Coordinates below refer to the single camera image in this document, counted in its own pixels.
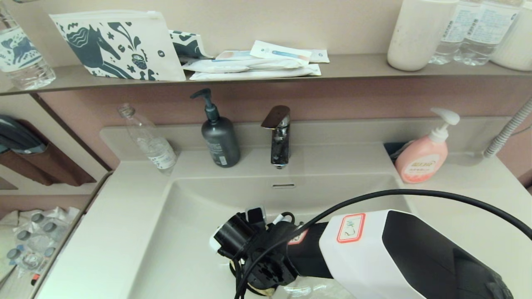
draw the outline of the white pump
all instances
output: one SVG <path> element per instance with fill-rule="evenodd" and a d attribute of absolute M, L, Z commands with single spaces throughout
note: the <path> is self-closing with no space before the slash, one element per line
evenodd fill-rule
<path fill-rule="evenodd" d="M 436 143 L 442 143 L 447 140 L 447 137 L 449 137 L 447 127 L 449 125 L 455 126 L 460 121 L 460 116 L 451 110 L 443 108 L 431 108 L 430 110 L 438 114 L 443 121 L 445 121 L 445 124 L 443 124 L 441 127 L 433 129 L 429 134 L 429 138 Z"/>

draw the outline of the pump head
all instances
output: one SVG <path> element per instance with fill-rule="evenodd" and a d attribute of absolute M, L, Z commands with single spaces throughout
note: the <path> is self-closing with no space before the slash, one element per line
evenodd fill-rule
<path fill-rule="evenodd" d="M 432 112 L 438 114 L 445 123 L 438 128 L 433 129 L 430 134 L 429 138 L 430 140 L 436 142 L 436 143 L 442 143 L 444 142 L 447 137 L 449 137 L 449 132 L 447 132 L 447 127 L 449 125 L 456 125 L 460 121 L 460 116 L 456 113 L 454 113 L 451 110 L 443 109 L 443 108 L 431 108 Z"/>
<path fill-rule="evenodd" d="M 207 114 L 208 120 L 210 122 L 217 122 L 220 118 L 220 114 L 218 113 L 218 108 L 216 105 L 214 105 L 211 101 L 211 89 L 203 88 L 202 90 L 198 90 L 192 94 L 190 98 L 197 98 L 200 96 L 202 96 L 205 100 L 205 114 Z"/>

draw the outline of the pink wall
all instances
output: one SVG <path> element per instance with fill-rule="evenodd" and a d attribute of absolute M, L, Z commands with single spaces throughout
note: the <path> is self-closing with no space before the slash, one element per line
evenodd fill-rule
<path fill-rule="evenodd" d="M 532 95 L 528 78 L 441 77 L 346 79 L 314 82 L 230 83 L 205 86 L 120 87 L 41 94 L 48 105 L 105 162 L 119 161 L 99 138 L 123 122 L 116 107 L 131 103 L 156 124 L 202 123 L 203 103 L 193 92 L 210 87 L 222 115 L 234 122 L 262 121 L 278 104 L 293 120 L 432 117 L 441 106 L 461 116 L 512 115 Z M 515 137 L 501 158 L 519 177 L 532 169 L 531 134 Z"/>

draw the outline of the pink hand soap bottle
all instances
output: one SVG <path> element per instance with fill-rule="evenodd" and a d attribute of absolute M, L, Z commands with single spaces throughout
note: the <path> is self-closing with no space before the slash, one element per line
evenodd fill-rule
<path fill-rule="evenodd" d="M 442 166 L 447 158 L 447 143 L 449 137 L 447 127 L 456 125 L 460 116 L 450 110 L 432 108 L 444 121 L 439 128 L 433 129 L 430 134 L 412 142 L 395 161 L 395 168 L 405 183 L 415 184 L 430 179 Z"/>

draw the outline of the faucet handle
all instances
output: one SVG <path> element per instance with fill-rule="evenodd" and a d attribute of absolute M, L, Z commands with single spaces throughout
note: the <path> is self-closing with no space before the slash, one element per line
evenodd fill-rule
<path fill-rule="evenodd" d="M 275 130 L 277 128 L 286 128 L 290 124 L 290 108 L 287 106 L 275 106 L 270 110 L 268 116 L 264 119 L 261 127 Z"/>

